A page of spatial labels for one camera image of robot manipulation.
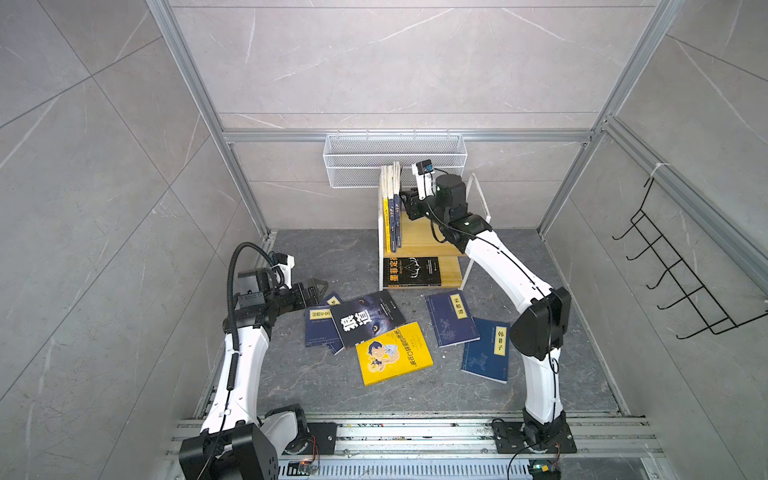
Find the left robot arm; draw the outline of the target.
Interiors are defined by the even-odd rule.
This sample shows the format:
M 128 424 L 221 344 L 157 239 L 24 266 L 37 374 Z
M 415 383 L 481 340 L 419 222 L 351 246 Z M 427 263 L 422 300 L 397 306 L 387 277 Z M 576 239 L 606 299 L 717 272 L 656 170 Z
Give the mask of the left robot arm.
M 228 279 L 224 364 L 200 433 L 180 447 L 186 479 L 276 479 L 280 455 L 318 453 L 300 405 L 258 415 L 260 376 L 277 318 L 321 305 L 328 289 L 314 278 L 279 286 L 288 269 L 252 269 Z

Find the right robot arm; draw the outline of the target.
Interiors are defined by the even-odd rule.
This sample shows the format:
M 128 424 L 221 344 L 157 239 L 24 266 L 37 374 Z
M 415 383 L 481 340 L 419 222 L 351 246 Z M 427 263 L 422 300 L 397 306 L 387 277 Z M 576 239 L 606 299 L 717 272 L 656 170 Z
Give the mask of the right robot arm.
M 568 329 L 571 295 L 537 277 L 502 242 L 483 217 L 469 211 L 466 184 L 447 172 L 437 176 L 417 168 L 416 186 L 400 193 L 411 220 L 426 218 L 449 243 L 482 267 L 510 298 L 519 317 L 507 339 L 522 357 L 526 400 L 521 433 L 524 445 L 536 452 L 570 434 L 561 399 L 560 355 Z

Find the purple portrait book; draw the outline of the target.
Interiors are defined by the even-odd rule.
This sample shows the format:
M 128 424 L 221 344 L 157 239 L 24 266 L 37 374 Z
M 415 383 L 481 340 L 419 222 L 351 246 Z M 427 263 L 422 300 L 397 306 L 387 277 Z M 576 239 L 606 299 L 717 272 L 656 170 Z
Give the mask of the purple portrait book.
M 392 199 L 393 206 L 393 251 L 396 252 L 402 246 L 402 234 L 401 234 L 401 163 L 396 161 L 393 163 L 392 173 Z
M 396 207 L 395 207 L 395 188 L 394 188 L 394 165 L 386 167 L 386 200 L 388 212 L 388 233 L 389 233 L 389 251 L 397 251 L 397 232 L 396 232 Z

